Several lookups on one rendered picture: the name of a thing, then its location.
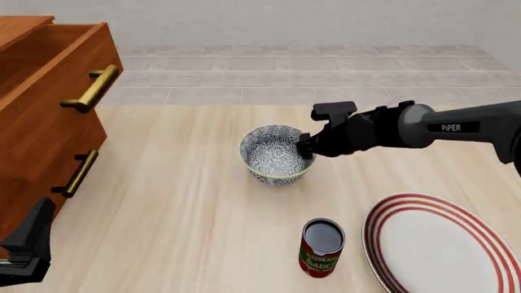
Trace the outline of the closed wooden drawer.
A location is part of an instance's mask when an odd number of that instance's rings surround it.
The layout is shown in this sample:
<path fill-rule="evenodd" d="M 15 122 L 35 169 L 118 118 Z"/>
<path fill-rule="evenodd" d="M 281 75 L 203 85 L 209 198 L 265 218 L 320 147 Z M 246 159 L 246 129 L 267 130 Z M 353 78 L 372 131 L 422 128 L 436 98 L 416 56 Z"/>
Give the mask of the closed wooden drawer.
<path fill-rule="evenodd" d="M 97 114 L 69 113 L 13 134 L 0 134 L 0 240 L 10 234 L 42 197 L 60 210 L 67 198 L 51 192 L 65 187 L 85 155 L 98 150 L 107 135 Z"/>

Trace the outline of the red tomato sauce tin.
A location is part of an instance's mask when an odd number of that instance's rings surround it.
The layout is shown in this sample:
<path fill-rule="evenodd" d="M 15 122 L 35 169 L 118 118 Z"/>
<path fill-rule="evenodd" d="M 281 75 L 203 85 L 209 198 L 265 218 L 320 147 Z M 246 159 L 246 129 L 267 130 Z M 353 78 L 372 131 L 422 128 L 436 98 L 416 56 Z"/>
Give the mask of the red tomato sauce tin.
<path fill-rule="evenodd" d="M 312 278 L 326 278 L 334 272 L 345 243 L 345 233 L 336 222 L 325 218 L 308 221 L 300 240 L 301 269 Z"/>

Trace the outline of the wooden cabinet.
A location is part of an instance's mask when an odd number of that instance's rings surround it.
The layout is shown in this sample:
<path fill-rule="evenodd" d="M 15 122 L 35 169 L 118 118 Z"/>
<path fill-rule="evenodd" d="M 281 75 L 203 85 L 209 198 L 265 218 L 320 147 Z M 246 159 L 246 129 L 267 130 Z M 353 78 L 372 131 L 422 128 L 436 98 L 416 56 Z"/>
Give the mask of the wooden cabinet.
<path fill-rule="evenodd" d="M 53 16 L 0 16 L 0 51 L 49 24 L 56 24 Z"/>

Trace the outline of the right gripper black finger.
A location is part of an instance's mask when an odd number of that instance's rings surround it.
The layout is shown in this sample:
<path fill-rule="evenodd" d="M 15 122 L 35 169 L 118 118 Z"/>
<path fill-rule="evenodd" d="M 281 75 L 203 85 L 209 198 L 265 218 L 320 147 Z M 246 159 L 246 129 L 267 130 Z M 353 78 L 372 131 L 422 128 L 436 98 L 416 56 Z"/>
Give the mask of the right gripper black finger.
<path fill-rule="evenodd" d="M 296 150 L 304 160 L 312 160 L 314 138 L 310 133 L 301 133 L 296 143 Z"/>

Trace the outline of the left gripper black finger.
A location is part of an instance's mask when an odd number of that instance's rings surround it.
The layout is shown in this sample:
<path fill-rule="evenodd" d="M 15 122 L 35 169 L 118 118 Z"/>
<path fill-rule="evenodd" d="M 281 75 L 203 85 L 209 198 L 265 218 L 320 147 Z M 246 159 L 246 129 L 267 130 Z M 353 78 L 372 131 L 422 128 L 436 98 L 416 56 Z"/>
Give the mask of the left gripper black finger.
<path fill-rule="evenodd" d="M 51 260 L 50 228 L 54 212 L 55 204 L 51 199 L 42 197 L 38 200 L 21 224 L 0 241 L 0 247 L 8 253 L 8 260 Z"/>

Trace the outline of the open wooden drawer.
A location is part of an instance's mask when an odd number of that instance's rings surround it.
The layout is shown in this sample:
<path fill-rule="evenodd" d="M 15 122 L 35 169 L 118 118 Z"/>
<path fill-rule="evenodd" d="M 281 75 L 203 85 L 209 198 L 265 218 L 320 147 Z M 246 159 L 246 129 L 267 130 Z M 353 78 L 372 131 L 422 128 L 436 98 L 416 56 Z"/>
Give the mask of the open wooden drawer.
<path fill-rule="evenodd" d="M 60 102 L 81 97 L 89 71 L 107 65 L 123 71 L 105 23 L 49 24 L 0 51 L 0 134 L 81 114 Z"/>

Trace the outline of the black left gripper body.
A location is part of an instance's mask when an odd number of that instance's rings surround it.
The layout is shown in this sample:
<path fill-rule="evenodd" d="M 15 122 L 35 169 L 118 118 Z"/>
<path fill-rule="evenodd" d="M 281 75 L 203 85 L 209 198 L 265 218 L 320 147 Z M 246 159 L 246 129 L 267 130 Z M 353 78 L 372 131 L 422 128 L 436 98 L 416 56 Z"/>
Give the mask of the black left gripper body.
<path fill-rule="evenodd" d="M 0 282 L 42 282 L 50 268 L 50 248 L 5 248 L 9 257 L 0 260 Z"/>

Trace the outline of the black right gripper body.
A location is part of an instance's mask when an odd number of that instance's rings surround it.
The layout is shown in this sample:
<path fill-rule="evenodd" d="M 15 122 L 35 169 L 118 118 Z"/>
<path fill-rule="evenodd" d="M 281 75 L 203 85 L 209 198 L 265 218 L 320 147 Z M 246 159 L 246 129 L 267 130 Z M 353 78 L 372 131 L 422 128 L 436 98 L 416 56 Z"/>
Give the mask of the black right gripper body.
<path fill-rule="evenodd" d="M 349 129 L 350 121 L 359 115 L 344 116 L 342 121 L 329 120 L 322 131 L 311 137 L 310 151 L 316 155 L 335 158 L 340 155 L 351 155 L 361 149 L 352 141 L 354 133 Z"/>

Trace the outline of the black white patterned bowl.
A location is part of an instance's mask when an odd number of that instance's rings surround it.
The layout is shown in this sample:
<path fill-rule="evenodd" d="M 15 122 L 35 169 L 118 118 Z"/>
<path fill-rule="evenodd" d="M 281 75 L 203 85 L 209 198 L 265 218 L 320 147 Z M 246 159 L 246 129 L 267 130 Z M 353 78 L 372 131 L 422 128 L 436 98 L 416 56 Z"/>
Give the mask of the black white patterned bowl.
<path fill-rule="evenodd" d="M 297 151 L 301 134 L 300 129 L 289 125 L 259 126 L 243 136 L 239 155 L 249 173 L 260 182 L 290 185 L 300 180 L 316 159 L 305 159 Z"/>

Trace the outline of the white plate with red rings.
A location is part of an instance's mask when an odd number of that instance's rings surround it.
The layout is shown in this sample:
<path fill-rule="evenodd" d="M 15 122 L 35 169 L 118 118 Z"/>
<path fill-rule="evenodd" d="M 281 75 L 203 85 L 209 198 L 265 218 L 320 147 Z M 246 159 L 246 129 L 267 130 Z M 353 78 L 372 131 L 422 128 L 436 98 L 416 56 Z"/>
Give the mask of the white plate with red rings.
<path fill-rule="evenodd" d="M 387 293 L 521 293 L 521 259 L 485 221 L 446 199 L 391 195 L 370 207 L 362 246 Z"/>

